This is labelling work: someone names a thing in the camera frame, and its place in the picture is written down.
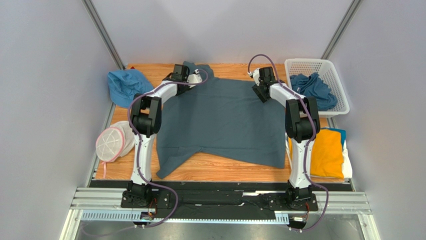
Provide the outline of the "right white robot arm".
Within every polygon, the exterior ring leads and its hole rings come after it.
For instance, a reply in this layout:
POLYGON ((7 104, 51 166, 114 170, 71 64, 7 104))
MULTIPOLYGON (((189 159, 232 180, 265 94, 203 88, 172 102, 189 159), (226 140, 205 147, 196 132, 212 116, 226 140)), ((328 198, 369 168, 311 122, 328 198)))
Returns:
POLYGON ((265 103, 273 99, 285 108, 285 133, 291 143, 291 173, 285 191, 285 203, 290 209, 304 207, 313 198, 311 157, 314 141, 320 130, 317 102, 277 80, 272 67, 248 71, 254 80, 252 87, 258 98, 265 103))

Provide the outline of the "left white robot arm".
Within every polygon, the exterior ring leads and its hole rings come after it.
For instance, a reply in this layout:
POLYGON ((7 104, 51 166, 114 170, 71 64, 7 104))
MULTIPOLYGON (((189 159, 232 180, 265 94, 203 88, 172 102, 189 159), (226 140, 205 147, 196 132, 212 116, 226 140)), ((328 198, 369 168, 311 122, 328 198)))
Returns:
POLYGON ((134 96, 128 107, 127 117, 134 134, 135 155, 132 175, 123 192, 121 207, 147 208, 155 202, 151 163, 154 141, 162 125, 163 104, 170 98, 203 84, 208 77, 202 69, 190 70, 187 65, 176 64, 160 85, 134 96))

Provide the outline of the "folded teal t shirt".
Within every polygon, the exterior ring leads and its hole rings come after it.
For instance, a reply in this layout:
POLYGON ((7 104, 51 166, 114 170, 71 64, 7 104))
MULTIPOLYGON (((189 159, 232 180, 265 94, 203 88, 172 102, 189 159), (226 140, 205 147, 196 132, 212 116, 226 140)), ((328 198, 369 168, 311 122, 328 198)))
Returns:
POLYGON ((341 143, 341 146, 342 146, 342 148, 345 146, 345 142, 346 142, 346 138, 347 138, 347 133, 346 133, 346 131, 345 130, 343 130, 343 129, 339 129, 339 128, 328 128, 329 130, 331 130, 331 131, 335 131, 335 132, 338 132, 338 133, 340 133, 340 143, 341 143))

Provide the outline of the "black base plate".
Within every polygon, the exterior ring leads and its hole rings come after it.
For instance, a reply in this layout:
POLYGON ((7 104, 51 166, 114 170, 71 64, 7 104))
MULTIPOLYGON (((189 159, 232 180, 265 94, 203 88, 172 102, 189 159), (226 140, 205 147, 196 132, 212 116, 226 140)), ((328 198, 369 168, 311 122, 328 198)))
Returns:
MULTIPOLYGON (((94 180, 90 188, 118 189, 119 207, 129 181, 94 180)), ((289 184, 283 182, 197 182, 156 181, 152 188, 154 203, 146 208, 157 211, 155 217, 171 214, 173 219, 271 220, 275 211, 318 211, 320 195, 325 191, 312 188, 313 198, 299 209, 285 203, 289 184)))

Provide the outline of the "right aluminium corner post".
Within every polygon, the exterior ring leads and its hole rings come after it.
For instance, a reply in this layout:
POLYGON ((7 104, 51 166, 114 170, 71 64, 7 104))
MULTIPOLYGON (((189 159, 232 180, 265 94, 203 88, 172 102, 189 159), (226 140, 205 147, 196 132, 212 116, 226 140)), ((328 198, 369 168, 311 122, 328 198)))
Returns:
POLYGON ((337 47, 341 37, 344 35, 346 29, 350 25, 352 19, 356 15, 360 5, 362 4, 363 0, 352 0, 348 9, 346 10, 343 18, 341 19, 339 25, 337 26, 334 34, 332 35, 328 45, 326 46, 321 59, 328 60, 330 56, 332 55, 333 51, 337 47))

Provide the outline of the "blue bucket hat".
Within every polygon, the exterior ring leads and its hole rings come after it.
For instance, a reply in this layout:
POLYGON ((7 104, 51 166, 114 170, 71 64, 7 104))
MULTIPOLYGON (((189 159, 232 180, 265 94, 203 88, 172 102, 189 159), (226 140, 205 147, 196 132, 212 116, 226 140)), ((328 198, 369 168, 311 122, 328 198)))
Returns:
POLYGON ((122 108, 128 108, 136 94, 154 89, 151 82, 137 69, 115 70, 107 74, 111 101, 122 108))

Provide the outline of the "white plastic basket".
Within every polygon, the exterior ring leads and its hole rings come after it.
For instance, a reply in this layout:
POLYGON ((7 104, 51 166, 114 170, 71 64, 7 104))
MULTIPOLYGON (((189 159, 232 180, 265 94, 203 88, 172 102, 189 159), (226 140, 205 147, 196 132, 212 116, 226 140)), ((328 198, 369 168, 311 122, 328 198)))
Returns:
POLYGON ((291 87, 290 76, 303 74, 309 76, 318 73, 318 76, 330 88, 330 93, 336 96, 337 104, 327 111, 319 111, 321 118, 332 118, 346 115, 350 111, 346 93, 334 64, 326 59, 318 58, 289 58, 285 60, 285 72, 288 86, 291 87))

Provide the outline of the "aluminium corner post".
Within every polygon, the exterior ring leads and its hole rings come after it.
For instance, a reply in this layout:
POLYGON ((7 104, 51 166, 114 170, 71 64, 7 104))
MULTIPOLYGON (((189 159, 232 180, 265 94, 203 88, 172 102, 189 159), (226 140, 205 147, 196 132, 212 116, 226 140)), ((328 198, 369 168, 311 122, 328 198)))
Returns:
POLYGON ((112 60, 114 61, 115 65, 120 70, 125 70, 126 65, 124 64, 122 58, 120 57, 94 3, 92 0, 82 0, 83 5, 85 6, 89 16, 91 17, 97 31, 100 34, 101 39, 103 40, 110 56, 112 57, 112 60))
POLYGON ((341 37, 344 35, 346 29, 350 25, 352 19, 356 15, 360 5, 362 4, 363 0, 352 0, 348 9, 346 10, 343 18, 341 19, 339 25, 337 26, 334 34, 332 35, 328 45, 326 46, 321 59, 328 60, 330 56, 332 55, 333 51, 337 47, 341 37))

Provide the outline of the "left aluminium corner post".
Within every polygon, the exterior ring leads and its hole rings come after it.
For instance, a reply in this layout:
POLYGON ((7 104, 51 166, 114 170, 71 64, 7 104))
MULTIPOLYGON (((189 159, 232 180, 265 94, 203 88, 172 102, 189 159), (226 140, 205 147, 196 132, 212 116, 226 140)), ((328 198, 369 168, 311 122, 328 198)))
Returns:
POLYGON ((120 70, 125 70, 126 65, 124 64, 122 58, 120 57, 94 3, 92 0, 82 0, 83 5, 85 6, 89 16, 91 17, 97 31, 100 34, 101 39, 103 40, 110 56, 112 57, 112 60, 114 61, 115 65, 120 70))

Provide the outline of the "white pink mesh laundry bag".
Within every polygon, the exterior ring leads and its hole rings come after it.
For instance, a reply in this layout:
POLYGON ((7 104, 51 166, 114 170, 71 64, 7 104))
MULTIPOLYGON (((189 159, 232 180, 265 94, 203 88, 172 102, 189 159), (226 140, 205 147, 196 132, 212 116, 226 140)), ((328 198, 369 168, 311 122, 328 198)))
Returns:
POLYGON ((106 179, 107 164, 124 157, 134 147, 135 134, 127 120, 112 124, 98 136, 95 151, 103 166, 103 179, 106 179))

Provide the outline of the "grey-blue t shirt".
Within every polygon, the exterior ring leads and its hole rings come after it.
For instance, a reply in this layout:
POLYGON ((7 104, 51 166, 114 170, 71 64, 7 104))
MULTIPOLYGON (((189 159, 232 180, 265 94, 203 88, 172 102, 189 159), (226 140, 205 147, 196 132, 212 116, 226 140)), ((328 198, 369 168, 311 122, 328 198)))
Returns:
POLYGON ((196 153, 275 168, 285 166, 285 108, 262 102, 250 81, 218 78, 208 65, 186 62, 206 83, 167 100, 156 136, 161 179, 196 153))
POLYGON ((293 91, 306 97, 315 97, 319 111, 328 111, 337 106, 337 97, 317 72, 309 76, 291 75, 289 79, 293 91))

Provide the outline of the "grey-blue t shirt in basket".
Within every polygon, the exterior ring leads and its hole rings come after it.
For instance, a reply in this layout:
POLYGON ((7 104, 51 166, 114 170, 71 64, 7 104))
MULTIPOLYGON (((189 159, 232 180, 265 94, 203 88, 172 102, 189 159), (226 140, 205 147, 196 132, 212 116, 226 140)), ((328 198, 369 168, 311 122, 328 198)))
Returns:
POLYGON ((328 111, 337 106, 337 97, 317 72, 309 76, 291 75, 289 79, 293 91, 306 97, 315 97, 319 111, 328 111))

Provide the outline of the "aluminium frame rail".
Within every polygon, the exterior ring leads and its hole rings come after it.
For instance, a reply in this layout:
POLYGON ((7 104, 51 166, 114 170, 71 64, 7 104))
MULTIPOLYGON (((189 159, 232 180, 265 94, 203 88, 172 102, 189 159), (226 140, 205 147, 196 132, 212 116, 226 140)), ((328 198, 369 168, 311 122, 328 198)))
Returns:
POLYGON ((129 222, 132 228, 142 223, 249 224, 280 225, 296 229, 297 222, 308 222, 314 217, 318 222, 297 228, 298 233, 315 230, 327 216, 355 216, 359 231, 366 240, 378 240, 380 235, 364 192, 316 191, 310 202, 298 209, 284 202, 283 191, 244 192, 241 189, 223 193, 210 192, 212 196, 231 197, 227 203, 194 203, 187 195, 175 195, 164 190, 153 192, 157 203, 147 207, 122 207, 126 198, 121 188, 79 187, 71 203, 60 238, 73 240, 82 221, 129 222))

